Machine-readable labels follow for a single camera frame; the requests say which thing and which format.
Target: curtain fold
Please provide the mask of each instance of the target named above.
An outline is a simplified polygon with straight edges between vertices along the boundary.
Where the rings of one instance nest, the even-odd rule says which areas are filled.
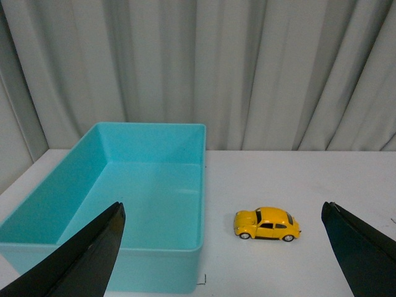
[[[11,33],[9,31],[7,20],[4,16],[4,11],[0,3],[0,88],[1,100],[3,106],[2,114],[2,127],[13,126],[14,120],[16,120],[19,132],[17,134],[22,135],[24,144],[21,145],[20,141],[17,140],[15,145],[9,142],[7,136],[0,137],[1,140],[1,151],[4,152],[12,150],[11,155],[8,153],[1,155],[1,159],[5,162],[15,161],[17,164],[23,163],[23,168],[26,169],[31,161],[38,160],[48,149],[43,130],[41,128],[38,116],[30,98],[28,88],[24,74],[22,72],[19,59],[12,41]],[[7,110],[11,108],[14,119],[10,119],[7,115]],[[11,170],[14,165],[5,166],[2,164],[4,171]]]
[[[50,148],[131,121],[222,150],[395,150],[392,2],[2,0]]]

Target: white table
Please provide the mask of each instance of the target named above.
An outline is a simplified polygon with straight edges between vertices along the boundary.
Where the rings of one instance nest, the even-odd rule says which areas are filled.
[[[49,150],[0,195],[3,220],[68,150]],[[335,201],[396,239],[396,153],[207,152],[205,244],[196,290],[185,296],[353,296],[321,221]],[[235,212],[260,206],[289,211],[300,239],[242,240]],[[0,256],[0,287],[18,273]],[[167,296],[106,292],[105,296]]]

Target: turquoise plastic bin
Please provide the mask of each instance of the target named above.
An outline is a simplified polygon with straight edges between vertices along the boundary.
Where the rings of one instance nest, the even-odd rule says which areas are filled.
[[[99,123],[0,226],[24,273],[113,202],[126,225],[110,291],[190,293],[204,240],[205,126]]]

